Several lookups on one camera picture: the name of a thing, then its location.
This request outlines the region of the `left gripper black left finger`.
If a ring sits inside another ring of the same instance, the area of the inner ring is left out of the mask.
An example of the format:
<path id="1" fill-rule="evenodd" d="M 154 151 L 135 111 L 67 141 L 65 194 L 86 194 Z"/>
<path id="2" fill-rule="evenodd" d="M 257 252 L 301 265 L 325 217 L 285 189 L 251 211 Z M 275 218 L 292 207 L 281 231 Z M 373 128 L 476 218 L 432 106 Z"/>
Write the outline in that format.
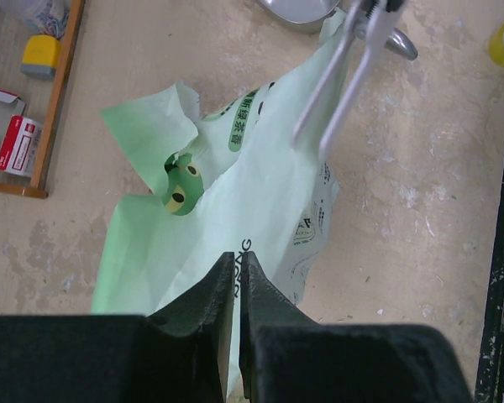
<path id="1" fill-rule="evenodd" d="M 234 255 L 138 315 L 0 316 L 0 402 L 223 402 Z"/>

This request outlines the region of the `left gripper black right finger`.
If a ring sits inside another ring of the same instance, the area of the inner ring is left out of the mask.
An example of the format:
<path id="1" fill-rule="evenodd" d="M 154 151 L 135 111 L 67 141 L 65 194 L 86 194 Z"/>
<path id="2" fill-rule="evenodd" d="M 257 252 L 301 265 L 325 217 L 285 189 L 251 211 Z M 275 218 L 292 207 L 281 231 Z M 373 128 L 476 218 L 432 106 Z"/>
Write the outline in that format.
<path id="1" fill-rule="evenodd" d="M 471 402 L 449 341 L 418 324 L 321 325 L 241 258 L 239 368 L 251 402 Z"/>

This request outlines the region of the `green cat litter bag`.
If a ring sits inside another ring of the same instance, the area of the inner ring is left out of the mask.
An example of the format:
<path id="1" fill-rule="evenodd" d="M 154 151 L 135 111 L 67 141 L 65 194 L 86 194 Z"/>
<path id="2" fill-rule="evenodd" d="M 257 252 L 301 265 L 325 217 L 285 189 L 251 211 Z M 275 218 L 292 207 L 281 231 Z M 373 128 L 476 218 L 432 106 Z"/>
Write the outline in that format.
<path id="1" fill-rule="evenodd" d="M 102 119 L 149 187 L 127 195 L 108 227 L 92 298 L 96 313 L 149 315 L 195 285 L 225 252 L 254 252 L 290 302 L 301 300 L 323 250 L 339 189 L 318 159 L 344 74 L 323 94 L 298 143 L 292 133 L 342 38 L 327 18 L 315 53 L 284 76 L 202 116 L 182 82 L 102 110 Z"/>

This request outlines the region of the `silver metal scoop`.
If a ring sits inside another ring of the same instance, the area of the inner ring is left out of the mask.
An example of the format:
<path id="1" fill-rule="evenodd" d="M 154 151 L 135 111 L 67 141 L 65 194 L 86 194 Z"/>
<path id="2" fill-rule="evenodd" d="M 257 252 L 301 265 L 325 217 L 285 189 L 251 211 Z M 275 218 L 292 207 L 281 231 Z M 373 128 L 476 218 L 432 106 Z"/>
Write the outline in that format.
<path id="1" fill-rule="evenodd" d="M 333 16 L 342 1 L 259 0 L 258 4 L 287 28 L 306 34 L 318 33 L 326 18 Z M 385 47 L 396 55 L 414 61 L 418 51 L 414 43 L 399 29 L 393 29 Z"/>

